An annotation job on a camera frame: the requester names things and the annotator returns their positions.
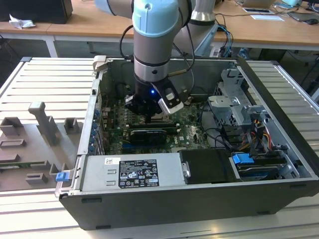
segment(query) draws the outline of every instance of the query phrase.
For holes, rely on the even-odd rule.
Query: barcode sticker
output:
[[[105,158],[104,164],[120,164],[121,158]]]

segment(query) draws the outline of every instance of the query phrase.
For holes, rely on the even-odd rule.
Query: motherboard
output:
[[[102,109],[105,153],[108,155],[209,148],[207,136],[198,122],[201,103],[185,107],[171,116],[155,115],[148,124],[144,117],[125,108],[123,100],[114,100],[108,105]]]

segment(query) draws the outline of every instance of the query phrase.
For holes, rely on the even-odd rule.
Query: black monitor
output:
[[[303,0],[303,1],[307,1],[307,2],[310,2],[310,3],[318,3],[319,4],[319,0]]]

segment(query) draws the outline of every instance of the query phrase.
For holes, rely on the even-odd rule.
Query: crumpled paper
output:
[[[14,18],[11,15],[10,15],[9,23],[12,26],[14,26],[14,27],[19,28],[20,30],[22,28],[34,27],[35,26],[35,24],[31,20],[20,20],[20,19]]]

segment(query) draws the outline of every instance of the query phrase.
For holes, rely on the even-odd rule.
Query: floor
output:
[[[8,40],[10,46],[17,52],[19,57],[12,51],[7,45],[3,44],[0,48],[0,84],[2,85],[8,78],[12,70],[19,63],[22,56],[33,57],[49,57],[46,44],[41,40]],[[94,57],[95,55],[108,55],[119,56],[118,43],[106,43],[95,42],[95,53],[89,52],[89,46],[86,42],[74,42],[74,41],[58,41],[57,50],[60,57]],[[131,43],[123,44],[124,54],[130,54],[133,51],[133,45]],[[250,56],[252,59],[257,60],[260,54],[260,49],[252,49]],[[280,64],[282,67],[298,82],[300,83],[307,72],[314,65],[314,60],[317,58],[318,52],[299,51],[298,53],[286,52]],[[309,85],[311,80],[314,80],[319,74],[319,66],[315,67],[311,74],[305,80],[304,89]]]

